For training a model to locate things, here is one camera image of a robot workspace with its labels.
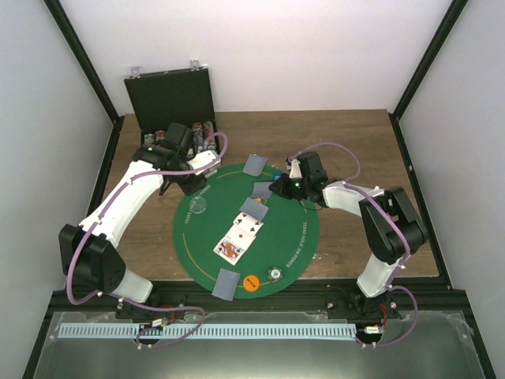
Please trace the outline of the clear acrylic dealer button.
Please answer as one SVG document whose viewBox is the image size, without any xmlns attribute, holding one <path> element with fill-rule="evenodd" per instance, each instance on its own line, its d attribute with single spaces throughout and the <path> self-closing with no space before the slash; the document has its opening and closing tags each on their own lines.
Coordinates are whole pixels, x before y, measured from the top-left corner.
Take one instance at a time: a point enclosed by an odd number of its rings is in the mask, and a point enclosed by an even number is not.
<svg viewBox="0 0 505 379">
<path fill-rule="evenodd" d="M 189 202 L 189 211 L 195 214 L 201 214 L 207 207 L 208 203 L 202 196 L 196 196 Z"/>
</svg>

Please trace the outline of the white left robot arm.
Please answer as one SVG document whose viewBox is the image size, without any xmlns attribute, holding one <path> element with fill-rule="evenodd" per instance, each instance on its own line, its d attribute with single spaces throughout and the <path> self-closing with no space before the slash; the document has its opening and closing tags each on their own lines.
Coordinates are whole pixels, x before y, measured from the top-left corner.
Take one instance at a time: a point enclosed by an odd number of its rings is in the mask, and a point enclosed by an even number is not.
<svg viewBox="0 0 505 379">
<path fill-rule="evenodd" d="M 119 183 L 101 205 L 78 225 L 66 224 L 58 241 L 65 290 L 73 305 L 98 294 L 110 295 L 133 304 L 145 319 L 161 310 L 161 299 L 152 293 L 152 281 L 126 267 L 118 246 L 127 227 L 153 193 L 164 194 L 177 184 L 191 196 L 207 184 L 206 173 L 216 170 L 227 150 L 228 138 L 211 132 L 204 149 L 188 157 L 194 132 L 188 126 L 171 123 L 165 136 L 143 143 Z"/>
</svg>

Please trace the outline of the orange small blind button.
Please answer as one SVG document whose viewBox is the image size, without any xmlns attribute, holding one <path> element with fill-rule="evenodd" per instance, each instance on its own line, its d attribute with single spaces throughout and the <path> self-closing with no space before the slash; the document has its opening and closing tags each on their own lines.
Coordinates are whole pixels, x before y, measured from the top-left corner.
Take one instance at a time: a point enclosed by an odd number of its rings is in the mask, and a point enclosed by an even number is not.
<svg viewBox="0 0 505 379">
<path fill-rule="evenodd" d="M 242 286 L 247 292 L 257 291 L 260 288 L 260 279 L 255 275 L 247 275 L 243 279 Z"/>
</svg>

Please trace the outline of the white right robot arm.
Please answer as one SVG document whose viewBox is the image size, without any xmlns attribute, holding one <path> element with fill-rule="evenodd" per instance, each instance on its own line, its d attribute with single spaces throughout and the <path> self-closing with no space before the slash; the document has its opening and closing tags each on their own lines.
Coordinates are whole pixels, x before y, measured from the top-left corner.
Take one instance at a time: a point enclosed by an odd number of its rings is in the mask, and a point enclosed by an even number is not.
<svg viewBox="0 0 505 379">
<path fill-rule="evenodd" d="M 353 313 L 372 316 L 378 297 L 392 288 L 405 263 L 428 241 L 421 217 L 401 186 L 382 189 L 355 186 L 349 179 L 329 178 L 317 152 L 286 160 L 289 170 L 269 190 L 288 200 L 309 200 L 321 208 L 338 209 L 362 220 L 371 256 L 357 278 L 360 292 L 350 299 Z"/>
</svg>

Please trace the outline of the dealt card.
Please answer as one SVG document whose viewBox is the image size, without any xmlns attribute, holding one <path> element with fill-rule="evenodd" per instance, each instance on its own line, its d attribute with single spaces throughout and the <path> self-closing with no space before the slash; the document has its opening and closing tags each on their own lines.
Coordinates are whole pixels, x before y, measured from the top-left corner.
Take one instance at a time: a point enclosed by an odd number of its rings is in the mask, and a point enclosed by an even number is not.
<svg viewBox="0 0 505 379">
<path fill-rule="evenodd" d="M 258 156 L 257 154 L 250 154 L 242 172 L 253 177 L 258 177 L 262 173 L 267 161 L 268 158 Z"/>
<path fill-rule="evenodd" d="M 211 294 L 216 298 L 232 301 L 240 278 L 240 273 L 221 268 Z"/>
</svg>

